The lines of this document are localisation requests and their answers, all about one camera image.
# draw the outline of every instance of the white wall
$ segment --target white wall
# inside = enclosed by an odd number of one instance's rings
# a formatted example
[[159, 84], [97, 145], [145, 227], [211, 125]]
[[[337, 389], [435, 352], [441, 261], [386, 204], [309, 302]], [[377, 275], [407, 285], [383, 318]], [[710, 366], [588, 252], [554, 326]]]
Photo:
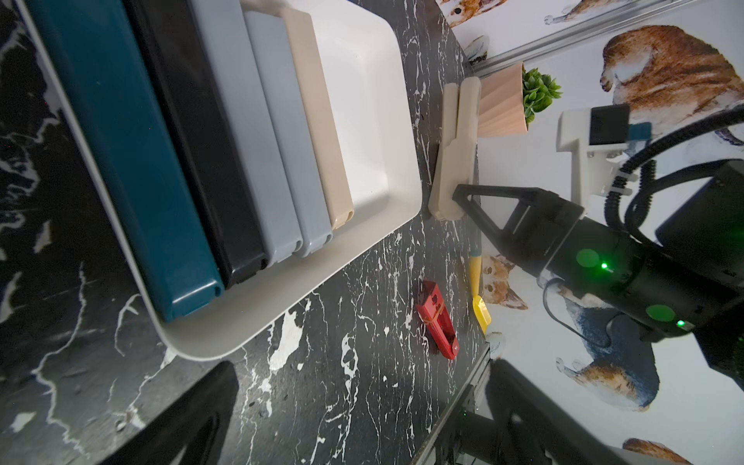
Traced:
[[[710, 0], [657, 16], [650, 24], [683, 28], [688, 34], [718, 48], [739, 75], [744, 76], [742, 19], [744, 2], [741, 0]], [[570, 154], [555, 151], [558, 117], [567, 109], [612, 104], [612, 92], [604, 92], [599, 79], [603, 47], [614, 35], [601, 36], [526, 64], [528, 68], [539, 66], [541, 72], [554, 76], [565, 93], [536, 116], [528, 134], [478, 140], [481, 184], [537, 186], [569, 198]], [[698, 149], [708, 150], [717, 142], [709, 139], [696, 144]], [[678, 152], [677, 158], [680, 153], [689, 154], [690, 150]], [[667, 164], [668, 170], [673, 165], [687, 164], [672, 161]], [[657, 195], [644, 232], [651, 234], [701, 183], [689, 183]], [[487, 213], [500, 219], [501, 224], [508, 217], [510, 206], [500, 207], [484, 200]], [[604, 222], [603, 198], [593, 198], [589, 216]], [[495, 254], [496, 250], [484, 237], [484, 255], [489, 253]], [[568, 366], [575, 359], [586, 365], [591, 357], [578, 337], [546, 315], [542, 308], [542, 290], [534, 278], [521, 269], [514, 269], [509, 284], [529, 309], [489, 305], [493, 318], [490, 331], [499, 331], [506, 338], [504, 358], [601, 441], [616, 447], [621, 447], [630, 437], [656, 441], [695, 465], [744, 463], [744, 440], [741, 439], [744, 392], [732, 380], [708, 368], [692, 335], [653, 345], [660, 379], [657, 397], [647, 411], [620, 410], [557, 370], [558, 357]], [[561, 298], [553, 296], [552, 307], [559, 318], [571, 323]]]

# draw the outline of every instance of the black cable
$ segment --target black cable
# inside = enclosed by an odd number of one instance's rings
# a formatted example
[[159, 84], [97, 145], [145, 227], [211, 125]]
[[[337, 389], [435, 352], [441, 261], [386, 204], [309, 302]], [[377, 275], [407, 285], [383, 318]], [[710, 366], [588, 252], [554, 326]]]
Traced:
[[[649, 160], [646, 164], [641, 167], [641, 179], [638, 183], [638, 192], [647, 188], [649, 184], [656, 180], [656, 160]], [[646, 198], [646, 201], [638, 204], [634, 210], [633, 219], [635, 224], [640, 226], [646, 221], [649, 210], [651, 209], [651, 196]]]
[[641, 190], [641, 192], [639, 192], [635, 197], [633, 197], [633, 200], [630, 201], [630, 205], [628, 205], [627, 210], [625, 210], [625, 228], [639, 242], [658, 249], [659, 245], [646, 237], [638, 228], [639, 224], [636, 224], [638, 221], [638, 217], [634, 214], [634, 210], [639, 205], [643, 205], [645, 201], [651, 197], [651, 195], [657, 192], [668, 189], [672, 186], [680, 185], [683, 182], [694, 181], [695, 179], [710, 178], [711, 176], [715, 176], [716, 172], [720, 170], [724, 164], [727, 164], [730, 161], [738, 160], [738, 158], [725, 158], [723, 160], [695, 164], [691, 167], [677, 170], [670, 175], [664, 176], [663, 178], [656, 179], [645, 189]]
[[608, 349], [612, 345], [612, 337], [609, 335], [609, 328], [612, 322], [617, 318], [618, 316], [622, 315], [622, 312], [615, 313], [612, 318], [610, 318], [607, 321], [607, 325], [605, 326], [605, 334], [607, 335], [607, 343], [606, 344], [597, 344], [594, 341], [590, 341], [582, 333], [579, 333], [574, 328], [568, 326], [566, 323], [560, 321], [558, 318], [556, 318], [555, 315], [551, 312], [550, 307], [548, 306], [548, 290], [555, 284], [562, 284], [565, 283], [565, 281], [561, 278], [553, 278], [549, 280], [547, 283], [545, 283], [545, 288], [542, 290], [542, 305], [545, 307], [545, 311], [548, 312], [548, 315], [555, 320], [558, 324], [563, 326], [565, 329], [571, 331], [573, 334], [579, 336], [581, 339], [587, 341], [589, 344], [599, 347], [600, 349]]
[[[689, 141], [692, 138], [696, 138], [699, 135], [706, 134], [708, 132], [717, 131], [724, 129], [735, 124], [744, 123], [744, 105], [739, 105], [733, 109], [726, 110], [723, 112], [716, 113], [715, 115], [708, 116], [696, 121], [688, 126], [681, 129], [677, 129], [670, 134], [665, 135], [656, 142], [646, 146], [643, 150], [630, 157], [623, 166], [620, 168], [625, 174], [631, 174], [636, 171], [639, 167], [642, 167], [652, 158], [658, 154], [668, 150], [675, 145], [679, 145], [682, 142]], [[616, 176], [612, 183], [612, 187], [617, 189], [624, 189], [628, 180], [622, 176]], [[607, 200], [605, 201], [605, 221], [607, 225], [616, 230], [623, 231], [623, 223], [620, 222], [620, 193], [609, 192], [607, 194]]]

